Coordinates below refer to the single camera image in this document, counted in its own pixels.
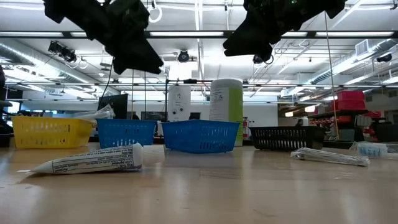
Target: yellow basket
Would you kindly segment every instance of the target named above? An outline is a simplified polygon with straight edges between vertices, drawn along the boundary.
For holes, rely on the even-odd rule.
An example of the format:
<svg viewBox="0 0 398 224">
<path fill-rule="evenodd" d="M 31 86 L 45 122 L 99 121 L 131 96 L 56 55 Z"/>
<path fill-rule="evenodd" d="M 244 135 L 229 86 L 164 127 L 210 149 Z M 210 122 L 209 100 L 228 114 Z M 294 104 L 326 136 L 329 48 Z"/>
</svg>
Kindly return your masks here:
<svg viewBox="0 0 398 224">
<path fill-rule="evenodd" d="M 19 149 L 65 149 L 88 143 L 93 123 L 71 118 L 13 116 L 12 126 Z"/>
</svg>

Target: red container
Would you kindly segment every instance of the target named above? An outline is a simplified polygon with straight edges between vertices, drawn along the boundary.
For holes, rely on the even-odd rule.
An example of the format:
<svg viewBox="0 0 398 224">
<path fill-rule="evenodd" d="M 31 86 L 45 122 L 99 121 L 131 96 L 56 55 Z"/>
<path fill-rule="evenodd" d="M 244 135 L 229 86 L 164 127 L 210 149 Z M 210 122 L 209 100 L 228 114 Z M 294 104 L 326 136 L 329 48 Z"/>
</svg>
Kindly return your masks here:
<svg viewBox="0 0 398 224">
<path fill-rule="evenodd" d="M 339 101 L 337 110 L 365 110 L 366 105 L 364 101 Z"/>
<path fill-rule="evenodd" d="M 341 91 L 337 93 L 338 101 L 365 101 L 362 91 Z"/>
<path fill-rule="evenodd" d="M 335 103 L 334 103 L 334 101 L 336 101 L 336 110 L 339 110 L 338 101 L 337 101 L 337 100 L 332 100 L 332 101 L 331 101 L 331 103 L 330 103 L 331 110 L 332 110 L 332 111 L 335 110 Z"/>
</svg>

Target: green label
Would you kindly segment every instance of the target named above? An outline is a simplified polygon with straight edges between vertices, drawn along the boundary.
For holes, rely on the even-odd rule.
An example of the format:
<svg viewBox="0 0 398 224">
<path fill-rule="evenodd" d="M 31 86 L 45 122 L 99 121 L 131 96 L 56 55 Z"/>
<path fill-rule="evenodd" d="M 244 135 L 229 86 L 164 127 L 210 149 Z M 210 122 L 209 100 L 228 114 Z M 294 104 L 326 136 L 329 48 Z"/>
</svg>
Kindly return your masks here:
<svg viewBox="0 0 398 224">
<path fill-rule="evenodd" d="M 239 129 L 236 141 L 243 140 L 243 91 L 242 89 L 229 89 L 229 121 L 238 122 Z"/>
</svg>

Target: tube cap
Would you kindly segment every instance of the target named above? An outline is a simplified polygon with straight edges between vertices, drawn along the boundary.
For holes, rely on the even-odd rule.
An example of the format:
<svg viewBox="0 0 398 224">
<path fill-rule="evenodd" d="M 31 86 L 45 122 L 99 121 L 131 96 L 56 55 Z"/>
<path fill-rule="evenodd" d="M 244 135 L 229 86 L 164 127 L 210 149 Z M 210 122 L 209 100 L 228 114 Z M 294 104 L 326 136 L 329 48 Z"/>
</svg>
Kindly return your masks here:
<svg viewBox="0 0 398 224">
<path fill-rule="evenodd" d="M 164 161 L 163 146 L 143 146 L 144 165 L 152 165 Z"/>
</svg>

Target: black basket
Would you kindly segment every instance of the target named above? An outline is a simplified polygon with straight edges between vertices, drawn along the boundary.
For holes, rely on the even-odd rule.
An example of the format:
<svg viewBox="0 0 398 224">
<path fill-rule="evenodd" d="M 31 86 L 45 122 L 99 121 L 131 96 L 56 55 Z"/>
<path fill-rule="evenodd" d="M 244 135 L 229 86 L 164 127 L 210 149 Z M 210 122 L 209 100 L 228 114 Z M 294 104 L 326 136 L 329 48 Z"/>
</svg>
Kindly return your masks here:
<svg viewBox="0 0 398 224">
<path fill-rule="evenodd" d="M 321 149 L 325 137 L 325 129 L 320 127 L 260 127 L 250 131 L 254 147 L 260 150 Z"/>
</svg>

